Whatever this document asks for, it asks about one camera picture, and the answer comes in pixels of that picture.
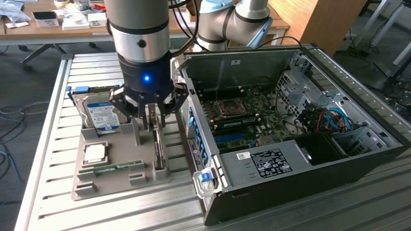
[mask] blue network cable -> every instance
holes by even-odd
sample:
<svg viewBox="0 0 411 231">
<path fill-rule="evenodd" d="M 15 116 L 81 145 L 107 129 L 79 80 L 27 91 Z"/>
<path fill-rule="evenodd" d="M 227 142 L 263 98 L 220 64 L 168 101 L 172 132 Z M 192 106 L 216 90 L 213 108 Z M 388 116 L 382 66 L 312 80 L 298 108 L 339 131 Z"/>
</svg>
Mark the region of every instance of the blue network cable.
<svg viewBox="0 0 411 231">
<path fill-rule="evenodd" d="M 19 119 L 8 119 L 8 118 L 5 118 L 5 117 L 3 117 L 3 116 L 0 116 L 0 119 L 4 119 L 4 120 L 7 120 L 7 121 L 19 122 L 19 123 L 21 124 L 21 129 L 20 129 L 19 133 L 17 133 L 12 138 L 9 138 L 7 141 L 0 142 L 0 145 L 1 145 L 1 144 L 4 144 L 4 143 L 9 142 L 12 139 L 15 139 L 15 138 L 24 132 L 25 123 L 24 123 L 23 120 L 19 120 Z"/>
<path fill-rule="evenodd" d="M 13 167 L 13 170 L 15 170 L 15 174 L 16 174 L 16 180 L 17 180 L 17 188 L 16 188 L 16 192 L 15 194 L 0 204 L 0 208 L 7 204 L 7 202 L 9 202 L 12 200 L 12 198 L 16 196 L 16 194 L 19 193 L 20 191 L 20 176 L 19 176 L 19 172 L 17 172 L 17 168 L 16 168 L 16 164 L 15 164 L 15 161 L 12 159 L 12 157 L 3 151 L 0 151 L 0 154 L 9 159 L 11 163 L 12 163 L 12 167 Z"/>
</svg>

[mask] white box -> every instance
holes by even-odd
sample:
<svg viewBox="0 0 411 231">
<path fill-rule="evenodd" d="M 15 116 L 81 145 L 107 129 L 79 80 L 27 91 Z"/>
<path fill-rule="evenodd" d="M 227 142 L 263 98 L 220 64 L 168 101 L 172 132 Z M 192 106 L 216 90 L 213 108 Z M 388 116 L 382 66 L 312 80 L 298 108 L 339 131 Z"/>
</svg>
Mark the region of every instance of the white box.
<svg viewBox="0 0 411 231">
<path fill-rule="evenodd" d="M 76 24 L 72 20 L 64 19 L 61 28 L 63 30 L 79 30 L 79 29 L 88 29 L 89 25 L 87 20 L 83 24 Z"/>
<path fill-rule="evenodd" d="M 89 27 L 103 27 L 107 23 L 105 13 L 89 13 L 88 14 L 88 24 Z"/>
</svg>

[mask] cpu socket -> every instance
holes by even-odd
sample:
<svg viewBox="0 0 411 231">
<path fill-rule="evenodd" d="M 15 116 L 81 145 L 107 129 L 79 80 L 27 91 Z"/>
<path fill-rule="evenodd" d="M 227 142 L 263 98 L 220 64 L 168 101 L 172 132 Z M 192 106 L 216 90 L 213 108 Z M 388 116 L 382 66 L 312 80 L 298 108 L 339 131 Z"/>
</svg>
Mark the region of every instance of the cpu socket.
<svg viewBox="0 0 411 231">
<path fill-rule="evenodd" d="M 240 99 L 216 101 L 221 116 L 224 118 L 241 116 L 247 113 L 243 101 Z"/>
</svg>

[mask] hard drive label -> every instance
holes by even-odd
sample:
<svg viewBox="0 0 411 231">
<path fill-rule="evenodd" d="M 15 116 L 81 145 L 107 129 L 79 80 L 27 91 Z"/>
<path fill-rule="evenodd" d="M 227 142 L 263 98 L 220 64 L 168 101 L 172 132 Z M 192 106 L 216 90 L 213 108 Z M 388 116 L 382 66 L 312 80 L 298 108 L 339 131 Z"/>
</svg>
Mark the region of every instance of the hard drive label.
<svg viewBox="0 0 411 231">
<path fill-rule="evenodd" d="M 259 175 L 263 178 L 272 177 L 292 171 L 291 166 L 279 149 L 251 154 L 251 158 L 256 165 Z"/>
<path fill-rule="evenodd" d="M 120 122 L 117 114 L 113 113 L 113 105 L 108 102 L 89 103 L 87 109 L 95 128 L 100 131 L 100 134 L 115 132 L 113 130 L 120 127 Z"/>
</svg>

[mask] blue led light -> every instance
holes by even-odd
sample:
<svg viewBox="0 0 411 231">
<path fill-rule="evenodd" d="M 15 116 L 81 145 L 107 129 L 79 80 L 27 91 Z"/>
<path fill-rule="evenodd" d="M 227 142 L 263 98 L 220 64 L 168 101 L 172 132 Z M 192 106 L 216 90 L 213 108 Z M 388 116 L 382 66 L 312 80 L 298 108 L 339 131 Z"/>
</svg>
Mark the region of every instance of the blue led light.
<svg viewBox="0 0 411 231">
<path fill-rule="evenodd" d="M 149 76 L 144 76 L 144 82 L 148 83 L 149 82 Z"/>
</svg>

